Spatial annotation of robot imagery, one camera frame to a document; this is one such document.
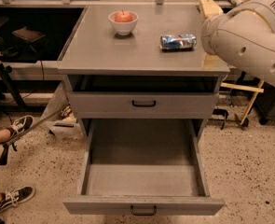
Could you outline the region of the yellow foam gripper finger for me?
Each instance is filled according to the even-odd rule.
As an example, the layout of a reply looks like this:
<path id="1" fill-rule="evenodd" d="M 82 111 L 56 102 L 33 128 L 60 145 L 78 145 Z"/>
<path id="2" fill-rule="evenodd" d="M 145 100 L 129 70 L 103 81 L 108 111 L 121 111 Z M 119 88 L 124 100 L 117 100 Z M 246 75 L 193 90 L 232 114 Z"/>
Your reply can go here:
<path id="1" fill-rule="evenodd" d="M 204 69 L 214 68 L 220 61 L 220 58 L 216 55 L 205 54 L 203 61 Z"/>
<path id="2" fill-rule="evenodd" d="M 199 13 L 205 21 L 213 15 L 223 14 L 223 9 L 214 0 L 199 0 Z"/>

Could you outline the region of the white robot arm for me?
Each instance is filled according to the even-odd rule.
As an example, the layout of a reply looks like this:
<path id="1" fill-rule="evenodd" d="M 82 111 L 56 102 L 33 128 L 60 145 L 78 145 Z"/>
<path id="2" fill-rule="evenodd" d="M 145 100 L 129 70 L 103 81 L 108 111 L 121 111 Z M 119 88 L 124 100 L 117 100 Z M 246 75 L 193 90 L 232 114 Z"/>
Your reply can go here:
<path id="1" fill-rule="evenodd" d="M 204 50 L 275 87 L 275 0 L 250 0 L 206 19 Z"/>

